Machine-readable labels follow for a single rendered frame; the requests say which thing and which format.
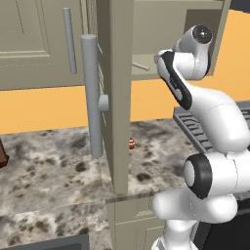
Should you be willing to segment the beige base cabinet door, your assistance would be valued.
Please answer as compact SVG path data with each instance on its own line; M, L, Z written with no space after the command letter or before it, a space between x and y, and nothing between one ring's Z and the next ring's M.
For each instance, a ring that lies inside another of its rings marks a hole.
M151 211L151 204L151 196L115 203L115 250L151 250L164 228L164 222Z

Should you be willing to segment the beige closed cabinet door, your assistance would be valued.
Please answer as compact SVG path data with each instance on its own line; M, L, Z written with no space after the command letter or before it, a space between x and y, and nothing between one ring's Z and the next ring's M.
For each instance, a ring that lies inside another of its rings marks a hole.
M69 69L63 8L71 12L76 74ZM86 32L86 0L0 0L0 90L82 85Z

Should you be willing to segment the brown wooden block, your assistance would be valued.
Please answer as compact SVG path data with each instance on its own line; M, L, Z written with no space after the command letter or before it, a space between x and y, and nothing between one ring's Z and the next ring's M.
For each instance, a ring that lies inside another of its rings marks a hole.
M9 155L6 153L2 141L0 140L0 168L5 167L8 164Z

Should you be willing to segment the dark grey dishwasher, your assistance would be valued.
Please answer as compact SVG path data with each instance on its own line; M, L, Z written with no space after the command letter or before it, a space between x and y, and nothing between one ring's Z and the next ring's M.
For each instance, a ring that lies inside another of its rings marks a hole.
M89 234L25 244L19 250L90 250Z

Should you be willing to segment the black oven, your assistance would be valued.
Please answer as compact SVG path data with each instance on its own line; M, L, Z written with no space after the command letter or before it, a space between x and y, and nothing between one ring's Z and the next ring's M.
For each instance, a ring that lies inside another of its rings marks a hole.
M235 195L238 211L227 223L199 223L194 245L198 250L250 250L250 191Z

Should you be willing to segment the beige wall cabinet body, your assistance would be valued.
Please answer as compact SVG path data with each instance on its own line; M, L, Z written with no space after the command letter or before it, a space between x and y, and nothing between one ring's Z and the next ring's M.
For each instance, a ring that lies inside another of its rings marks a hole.
M210 28L213 40L209 54L214 73L222 35L227 19L226 0L136 0L134 2L132 62L148 70L132 67L133 80L155 79L153 56L162 49L171 49L192 26L203 24Z

